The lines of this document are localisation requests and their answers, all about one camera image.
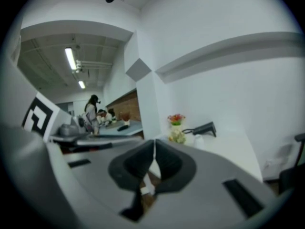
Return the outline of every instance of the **flower vase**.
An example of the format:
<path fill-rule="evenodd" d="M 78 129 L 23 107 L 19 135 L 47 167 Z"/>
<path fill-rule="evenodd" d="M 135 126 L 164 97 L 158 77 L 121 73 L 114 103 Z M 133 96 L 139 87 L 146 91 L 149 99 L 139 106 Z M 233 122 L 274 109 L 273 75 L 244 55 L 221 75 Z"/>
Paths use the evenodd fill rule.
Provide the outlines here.
<path fill-rule="evenodd" d="M 181 125 L 172 125 L 170 130 L 170 135 L 168 137 L 168 140 L 180 144 L 184 144 L 185 134 L 182 132 L 182 126 Z"/>

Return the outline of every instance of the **black rectangular slot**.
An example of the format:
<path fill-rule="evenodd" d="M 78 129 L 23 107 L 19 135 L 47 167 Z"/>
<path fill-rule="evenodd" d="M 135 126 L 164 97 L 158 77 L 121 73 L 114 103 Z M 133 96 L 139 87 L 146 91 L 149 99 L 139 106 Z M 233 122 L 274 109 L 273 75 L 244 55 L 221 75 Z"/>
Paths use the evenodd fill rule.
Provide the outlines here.
<path fill-rule="evenodd" d="M 237 179 L 223 182 L 223 185 L 248 218 L 264 208 Z"/>
<path fill-rule="evenodd" d="M 82 160 L 78 160 L 78 161 L 73 161 L 73 162 L 69 162 L 68 165 L 70 166 L 70 168 L 75 168 L 78 166 L 83 166 L 86 164 L 90 164 L 90 160 L 88 159 L 82 159 Z"/>

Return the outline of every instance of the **woman with long black hair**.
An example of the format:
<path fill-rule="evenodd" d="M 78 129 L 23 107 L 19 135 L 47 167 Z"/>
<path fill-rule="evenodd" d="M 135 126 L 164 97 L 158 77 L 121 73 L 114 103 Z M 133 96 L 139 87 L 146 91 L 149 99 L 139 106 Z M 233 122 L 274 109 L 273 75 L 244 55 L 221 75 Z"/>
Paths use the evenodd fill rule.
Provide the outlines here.
<path fill-rule="evenodd" d="M 99 104 L 101 103 L 99 98 L 97 97 L 97 95 L 92 95 L 85 106 L 85 114 L 84 114 L 85 115 L 84 120 L 87 125 L 87 129 L 89 129 L 89 131 L 93 131 L 95 135 L 98 135 L 99 133 L 99 122 L 96 118 L 97 103 Z"/>

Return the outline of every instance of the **ceiling light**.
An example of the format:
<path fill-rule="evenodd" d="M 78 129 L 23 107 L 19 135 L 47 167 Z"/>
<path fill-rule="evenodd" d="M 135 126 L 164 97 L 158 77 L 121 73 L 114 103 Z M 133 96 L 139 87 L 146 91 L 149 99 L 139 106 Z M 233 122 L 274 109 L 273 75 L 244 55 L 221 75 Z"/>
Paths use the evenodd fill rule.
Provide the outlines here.
<path fill-rule="evenodd" d="M 71 69 L 76 70 L 76 65 L 75 65 L 75 60 L 73 57 L 72 48 L 66 48 L 65 51 L 66 51 L 67 59 L 69 61 Z"/>
<path fill-rule="evenodd" d="M 85 89 L 85 88 L 86 88 L 86 86 L 85 86 L 85 84 L 84 84 L 83 81 L 78 82 L 78 84 L 81 86 L 82 89 Z"/>

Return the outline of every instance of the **black chair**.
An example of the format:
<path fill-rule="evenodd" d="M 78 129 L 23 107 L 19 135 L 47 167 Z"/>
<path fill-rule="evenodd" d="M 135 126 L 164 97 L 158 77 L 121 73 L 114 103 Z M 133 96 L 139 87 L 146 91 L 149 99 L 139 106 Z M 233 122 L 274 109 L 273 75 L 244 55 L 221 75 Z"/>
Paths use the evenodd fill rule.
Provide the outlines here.
<path fill-rule="evenodd" d="M 303 179 L 302 174 L 305 173 L 305 163 L 299 164 L 300 159 L 302 157 L 302 153 L 304 151 L 305 133 L 296 135 L 295 140 L 301 143 L 300 150 L 295 161 L 295 166 L 293 168 L 284 170 L 280 173 L 280 177 L 279 177 L 280 194 L 290 188 L 298 186 L 302 182 L 301 181 Z"/>

